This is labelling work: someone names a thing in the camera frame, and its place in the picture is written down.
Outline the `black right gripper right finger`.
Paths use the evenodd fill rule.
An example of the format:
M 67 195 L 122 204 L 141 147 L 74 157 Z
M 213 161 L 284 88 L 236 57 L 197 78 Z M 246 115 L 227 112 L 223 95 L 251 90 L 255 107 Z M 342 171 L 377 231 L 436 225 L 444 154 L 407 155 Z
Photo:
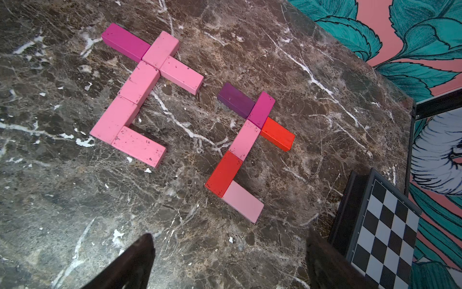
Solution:
M 312 289 L 376 289 L 326 239 L 309 228 L 306 264 Z

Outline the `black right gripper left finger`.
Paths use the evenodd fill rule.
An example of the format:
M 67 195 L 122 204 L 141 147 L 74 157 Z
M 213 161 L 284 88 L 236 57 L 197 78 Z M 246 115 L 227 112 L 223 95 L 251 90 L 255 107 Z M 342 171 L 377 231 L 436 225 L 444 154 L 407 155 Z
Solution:
M 146 233 L 84 286 L 85 289 L 145 289 L 155 260 L 151 234 Z

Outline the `pink row block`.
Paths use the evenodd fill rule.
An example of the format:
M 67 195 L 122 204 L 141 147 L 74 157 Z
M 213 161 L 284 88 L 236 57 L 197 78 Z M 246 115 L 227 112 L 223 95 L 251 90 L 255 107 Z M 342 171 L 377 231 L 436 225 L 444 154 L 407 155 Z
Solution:
M 124 126 L 112 144 L 116 149 L 157 168 L 167 151 L 166 147 Z
M 90 131 L 90 135 L 112 144 L 124 126 L 129 126 L 140 108 L 122 96 L 117 96 Z
M 140 107 L 153 90 L 160 76 L 159 70 L 144 61 L 140 61 L 125 84 L 122 85 L 118 95 Z
M 223 201 L 237 210 L 251 223 L 256 223 L 264 204 L 237 182 L 232 181 L 226 190 Z

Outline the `red row block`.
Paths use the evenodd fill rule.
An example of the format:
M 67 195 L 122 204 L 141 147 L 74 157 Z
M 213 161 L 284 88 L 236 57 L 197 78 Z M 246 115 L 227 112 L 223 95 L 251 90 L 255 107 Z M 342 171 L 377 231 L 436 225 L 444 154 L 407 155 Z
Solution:
M 205 187 L 222 198 L 242 164 L 243 161 L 240 158 L 227 151 L 207 180 Z

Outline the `magenta block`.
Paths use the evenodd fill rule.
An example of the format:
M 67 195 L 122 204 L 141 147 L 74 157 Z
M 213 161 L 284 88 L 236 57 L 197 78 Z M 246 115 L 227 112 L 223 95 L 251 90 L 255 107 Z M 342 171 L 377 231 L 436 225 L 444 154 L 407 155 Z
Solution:
M 111 24 L 103 33 L 102 40 L 131 60 L 139 63 L 150 45 L 117 24 Z
M 262 92 L 247 119 L 259 129 L 262 129 L 275 102 L 272 96 Z

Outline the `purple block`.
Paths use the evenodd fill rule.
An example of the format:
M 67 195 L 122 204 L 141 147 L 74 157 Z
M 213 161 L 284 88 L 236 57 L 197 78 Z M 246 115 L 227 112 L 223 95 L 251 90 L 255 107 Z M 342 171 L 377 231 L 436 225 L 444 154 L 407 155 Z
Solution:
M 248 118 L 255 102 L 230 83 L 225 83 L 218 93 L 217 99 L 240 117 Z

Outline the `pink block top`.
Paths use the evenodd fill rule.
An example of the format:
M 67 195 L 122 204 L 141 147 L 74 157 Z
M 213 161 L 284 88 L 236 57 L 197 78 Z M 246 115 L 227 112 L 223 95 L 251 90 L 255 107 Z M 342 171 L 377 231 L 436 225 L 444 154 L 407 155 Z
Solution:
M 204 76 L 184 65 L 174 57 L 168 56 L 160 68 L 161 75 L 181 88 L 197 95 Z

